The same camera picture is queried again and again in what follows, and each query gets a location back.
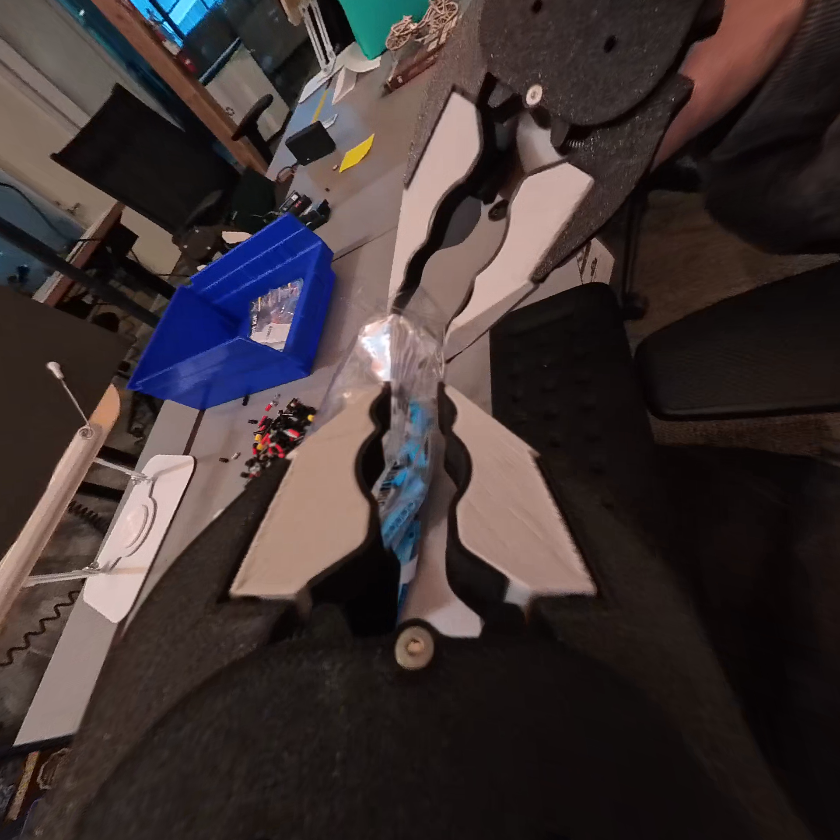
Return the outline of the blue plastic bin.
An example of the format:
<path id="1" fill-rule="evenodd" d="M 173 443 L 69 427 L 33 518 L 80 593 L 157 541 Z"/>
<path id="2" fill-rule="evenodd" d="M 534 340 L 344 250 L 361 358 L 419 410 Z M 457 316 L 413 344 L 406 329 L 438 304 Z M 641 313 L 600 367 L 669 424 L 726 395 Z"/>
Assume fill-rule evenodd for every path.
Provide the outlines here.
<path id="1" fill-rule="evenodd" d="M 333 293 L 333 252 L 285 215 L 176 289 L 129 380 L 133 392 L 196 410 L 310 375 Z M 283 350 L 250 338 L 250 306 L 301 280 Z"/>

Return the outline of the grey desk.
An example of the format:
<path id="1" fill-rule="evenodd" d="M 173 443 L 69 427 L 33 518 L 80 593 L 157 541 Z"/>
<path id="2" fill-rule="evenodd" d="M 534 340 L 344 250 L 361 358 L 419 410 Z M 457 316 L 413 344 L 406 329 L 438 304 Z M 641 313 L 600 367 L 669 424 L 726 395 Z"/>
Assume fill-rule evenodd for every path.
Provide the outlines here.
<path id="1" fill-rule="evenodd" d="M 296 188 L 323 194 L 334 205 L 318 234 L 333 251 L 336 278 L 313 372 L 282 386 L 285 399 L 320 404 L 362 321 L 385 305 L 410 142 L 446 55 L 441 52 L 436 65 L 387 96 L 381 94 L 386 70 L 361 78 L 339 104 L 336 142 L 352 147 L 375 133 L 372 151 L 341 175 L 321 160 L 295 179 Z M 247 406 L 228 402 L 203 413 L 171 402 L 162 407 L 139 465 L 153 455 L 184 454 L 194 457 L 196 466 L 138 602 L 245 487 L 242 468 L 233 460 L 225 464 L 218 459 L 242 448 L 247 419 L 257 417 L 257 404 L 270 395 L 264 391 L 252 395 Z M 78 730 L 119 627 L 81 595 L 66 605 L 68 593 L 82 586 L 83 580 L 43 584 L 23 590 L 16 600 L 24 630 L 38 629 L 39 618 L 54 616 L 56 604 L 59 616 L 47 622 L 44 634 L 32 637 L 31 648 L 18 651 L 14 662 L 2 667 L 2 748 L 59 739 Z"/>

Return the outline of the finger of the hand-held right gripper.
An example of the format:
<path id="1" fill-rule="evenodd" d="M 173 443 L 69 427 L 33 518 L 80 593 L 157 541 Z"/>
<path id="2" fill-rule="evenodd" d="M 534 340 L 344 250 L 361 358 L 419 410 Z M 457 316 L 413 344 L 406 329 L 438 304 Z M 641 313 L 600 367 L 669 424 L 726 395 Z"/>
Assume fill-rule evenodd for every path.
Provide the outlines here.
<path id="1" fill-rule="evenodd" d="M 469 299 L 448 325 L 452 360 L 531 295 L 538 269 L 591 191 L 593 178 L 571 163 L 545 166 L 519 184 L 496 253 L 474 278 Z"/>
<path id="2" fill-rule="evenodd" d="M 485 133 L 480 111 L 452 90 L 404 188 L 390 280 L 391 310 L 403 313 L 419 289 L 455 211 L 480 168 Z"/>

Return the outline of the clear bag of grey parts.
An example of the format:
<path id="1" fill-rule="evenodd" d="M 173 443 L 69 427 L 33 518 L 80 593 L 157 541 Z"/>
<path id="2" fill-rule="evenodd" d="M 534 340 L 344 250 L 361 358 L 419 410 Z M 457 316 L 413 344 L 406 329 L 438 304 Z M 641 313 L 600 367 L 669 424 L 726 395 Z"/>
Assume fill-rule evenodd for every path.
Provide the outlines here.
<path id="1" fill-rule="evenodd" d="M 433 484 L 438 443 L 438 391 L 444 382 L 442 306 L 426 291 L 407 299 L 398 293 L 385 308 L 367 310 L 329 384 L 318 425 L 330 420 L 369 385 L 388 385 L 388 428 L 374 451 L 383 466 L 374 469 L 372 495 L 384 547 L 400 565 L 396 618 L 414 581 L 426 498 Z"/>

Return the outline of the black desk monitor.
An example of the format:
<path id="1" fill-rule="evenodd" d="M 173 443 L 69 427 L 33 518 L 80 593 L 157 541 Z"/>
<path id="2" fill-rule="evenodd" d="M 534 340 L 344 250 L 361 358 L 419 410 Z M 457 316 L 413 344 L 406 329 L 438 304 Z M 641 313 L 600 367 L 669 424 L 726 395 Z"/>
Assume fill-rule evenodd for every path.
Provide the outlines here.
<path id="1" fill-rule="evenodd" d="M 227 200 L 240 177 L 210 145 L 118 83 L 49 158 L 171 235 L 211 196 Z"/>

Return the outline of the small black box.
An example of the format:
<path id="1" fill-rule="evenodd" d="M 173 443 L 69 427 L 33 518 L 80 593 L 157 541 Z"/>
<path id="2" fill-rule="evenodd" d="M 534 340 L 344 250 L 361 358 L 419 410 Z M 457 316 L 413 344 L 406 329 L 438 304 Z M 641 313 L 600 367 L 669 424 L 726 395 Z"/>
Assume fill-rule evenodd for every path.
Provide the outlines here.
<path id="1" fill-rule="evenodd" d="M 329 130 L 320 120 L 287 136 L 284 143 L 300 167 L 330 156 L 337 149 Z"/>

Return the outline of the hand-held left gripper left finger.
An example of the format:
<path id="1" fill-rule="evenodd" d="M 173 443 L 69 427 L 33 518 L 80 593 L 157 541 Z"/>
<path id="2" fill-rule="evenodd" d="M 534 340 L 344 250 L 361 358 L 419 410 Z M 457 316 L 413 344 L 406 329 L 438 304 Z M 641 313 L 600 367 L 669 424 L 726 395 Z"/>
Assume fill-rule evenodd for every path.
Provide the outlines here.
<path id="1" fill-rule="evenodd" d="M 362 388 L 297 448 L 229 589 L 230 598 L 342 607 L 350 621 L 394 619 L 394 553 L 373 485 L 391 388 Z"/>

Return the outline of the yellow sticky note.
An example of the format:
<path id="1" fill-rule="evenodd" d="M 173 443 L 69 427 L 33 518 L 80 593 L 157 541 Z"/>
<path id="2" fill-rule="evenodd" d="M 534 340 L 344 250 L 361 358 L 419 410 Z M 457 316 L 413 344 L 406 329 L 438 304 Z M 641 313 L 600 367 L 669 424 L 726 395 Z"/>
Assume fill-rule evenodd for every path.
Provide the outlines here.
<path id="1" fill-rule="evenodd" d="M 352 167 L 355 167 L 356 165 L 361 163 L 371 151 L 374 140 L 375 134 L 372 133 L 365 140 L 356 144 L 353 148 L 347 150 L 344 153 L 341 163 L 339 165 L 339 173 L 344 173 Z"/>

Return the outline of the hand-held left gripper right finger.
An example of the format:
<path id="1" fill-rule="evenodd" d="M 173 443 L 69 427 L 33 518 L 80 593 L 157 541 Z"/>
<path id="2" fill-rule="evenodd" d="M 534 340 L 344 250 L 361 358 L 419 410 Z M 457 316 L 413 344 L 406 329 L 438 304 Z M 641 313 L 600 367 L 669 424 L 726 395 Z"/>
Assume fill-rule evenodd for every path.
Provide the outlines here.
<path id="1" fill-rule="evenodd" d="M 445 571 L 471 610 L 528 610 L 543 598 L 597 595 L 539 456 L 450 385 L 438 392 L 444 471 L 454 487 Z"/>

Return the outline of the pile of small toy pegs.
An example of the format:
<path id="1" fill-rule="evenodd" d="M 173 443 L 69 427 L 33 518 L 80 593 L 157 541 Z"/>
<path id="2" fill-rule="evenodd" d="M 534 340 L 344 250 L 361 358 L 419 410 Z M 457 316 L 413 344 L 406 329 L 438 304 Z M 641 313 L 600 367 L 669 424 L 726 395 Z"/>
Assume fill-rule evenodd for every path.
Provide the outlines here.
<path id="1" fill-rule="evenodd" d="M 284 401 L 277 393 L 264 404 L 262 413 L 248 419 L 248 444 L 240 478 L 249 481 L 269 467 L 290 459 L 302 444 L 318 414 L 315 406 L 297 397 Z"/>

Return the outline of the black partition panel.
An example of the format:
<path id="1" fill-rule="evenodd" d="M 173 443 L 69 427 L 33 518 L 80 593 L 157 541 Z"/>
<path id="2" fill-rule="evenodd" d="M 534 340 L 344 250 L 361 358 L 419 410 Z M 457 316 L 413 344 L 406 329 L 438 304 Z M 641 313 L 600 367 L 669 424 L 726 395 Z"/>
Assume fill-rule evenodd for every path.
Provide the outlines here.
<path id="1" fill-rule="evenodd" d="M 87 417 L 130 341 L 5 285 L 1 288 L 1 554 L 9 550 L 82 426 L 55 378 L 57 362 Z"/>

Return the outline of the person's right hand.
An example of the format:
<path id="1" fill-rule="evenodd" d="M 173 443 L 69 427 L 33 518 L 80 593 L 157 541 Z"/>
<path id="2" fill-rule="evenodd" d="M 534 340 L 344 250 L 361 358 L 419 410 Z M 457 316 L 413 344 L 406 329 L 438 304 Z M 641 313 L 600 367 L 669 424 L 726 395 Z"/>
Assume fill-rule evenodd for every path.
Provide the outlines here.
<path id="1" fill-rule="evenodd" d="M 740 104 L 770 72 L 800 27 L 806 1 L 727 1 L 714 35 L 693 45 L 679 74 L 692 89 L 651 164 L 672 158 Z"/>

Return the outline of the black office chair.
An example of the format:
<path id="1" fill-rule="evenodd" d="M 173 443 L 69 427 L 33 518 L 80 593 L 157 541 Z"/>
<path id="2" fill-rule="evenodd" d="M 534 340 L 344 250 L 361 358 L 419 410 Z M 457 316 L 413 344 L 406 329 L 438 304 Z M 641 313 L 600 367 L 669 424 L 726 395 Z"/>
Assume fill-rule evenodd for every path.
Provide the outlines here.
<path id="1" fill-rule="evenodd" d="M 648 335 L 634 362 L 666 421 L 837 413 L 838 264 L 692 312 Z"/>

